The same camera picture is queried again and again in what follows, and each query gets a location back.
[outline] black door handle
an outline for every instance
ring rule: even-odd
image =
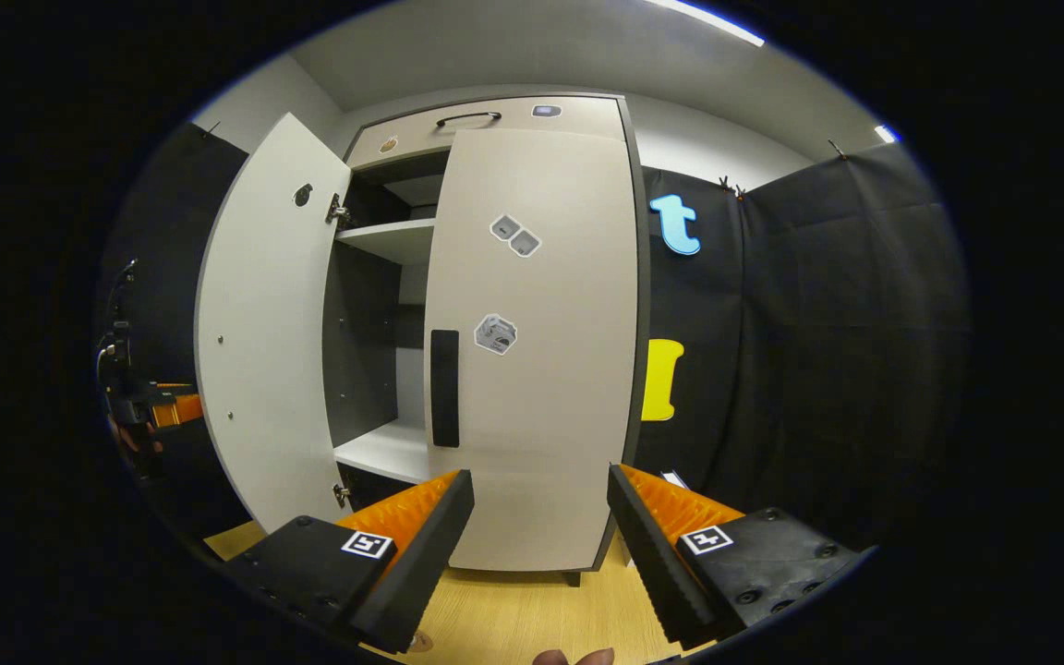
[[[503,114],[499,113],[499,111],[479,111],[478,114],[462,114],[461,116],[451,116],[448,118],[439,119],[439,121],[437,121],[437,127],[446,127],[446,123],[451,121],[451,119],[469,118],[475,116],[491,116],[491,119],[497,121],[497,119],[503,117]]]
[[[430,331],[430,417],[432,443],[456,449],[458,330]]]

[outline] cabinet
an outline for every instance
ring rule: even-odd
[[[501,117],[472,115],[487,110]],[[426,127],[454,116],[465,117]],[[279,126],[296,122],[287,116]],[[333,504],[340,468],[400,484],[470,468],[476,509],[451,565],[594,568],[612,533],[606,467],[633,454],[647,354],[646,206],[625,102],[562,95],[418,111],[363,128],[347,152],[351,168],[309,143],[314,172],[284,167],[304,161],[303,148],[296,140],[292,154],[271,149],[278,131],[249,157],[249,173],[237,177],[213,231],[255,228],[240,240],[245,260],[270,266],[240,283],[257,283],[261,297],[220,298],[229,286],[218,281],[232,270],[213,272],[212,262],[229,260],[210,253],[199,300],[207,307],[196,326],[203,350],[220,333],[218,307],[239,309],[244,319],[295,317],[259,323],[281,332],[259,338],[273,348],[269,354],[290,356],[278,373],[295,373],[278,376],[278,392],[261,395],[257,409],[273,416],[256,434],[271,443],[235,433],[244,419],[228,419],[221,403],[254,378],[249,350],[207,349],[199,363],[213,440],[250,513],[259,521],[271,516],[263,522],[271,530],[280,515]],[[392,136],[396,146],[381,152]],[[282,172],[271,172],[275,161]],[[292,200],[303,181],[344,171],[346,180],[321,194],[314,185],[316,206]],[[286,195],[229,210],[245,190]],[[338,230],[326,222],[335,193],[352,216]],[[267,243],[270,253],[252,255],[295,218],[310,235]],[[286,298],[276,283],[283,270],[298,273],[290,278],[297,289],[321,292],[317,309],[313,295],[306,304],[270,302]],[[300,307],[311,309],[303,315]],[[284,331],[298,326],[306,335]],[[304,408],[293,402],[303,384]],[[325,435],[317,417],[326,419]],[[328,459],[301,472],[322,447]],[[299,481],[313,487],[294,487]]]

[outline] white wall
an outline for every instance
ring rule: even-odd
[[[423,106],[488,95],[537,95],[562,89],[609,93],[597,88],[515,84],[438,89],[343,114],[328,135],[328,146],[343,156],[361,126]],[[703,111],[641,95],[627,95],[627,109],[630,109],[639,161],[648,167],[684,172],[710,182],[728,176],[730,184],[752,189],[813,164],[772,138]]]
[[[237,81],[192,122],[210,130],[219,121],[213,134],[252,154],[287,111],[319,138],[336,130],[340,115],[336,102],[288,53]]]

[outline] white shelf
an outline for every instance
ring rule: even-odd
[[[334,459],[405,483],[425,483],[430,479],[425,427],[398,420],[343,444],[334,449]]]
[[[434,240],[434,220],[414,219],[376,227],[351,228],[334,235],[334,239],[385,257],[401,265],[430,262],[430,245]]]

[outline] ceiling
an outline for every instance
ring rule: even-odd
[[[835,156],[828,138],[844,150],[879,143],[878,119],[771,41],[751,46],[643,0],[402,0],[292,53],[344,111],[448,87],[546,84],[692,106],[815,161]]]

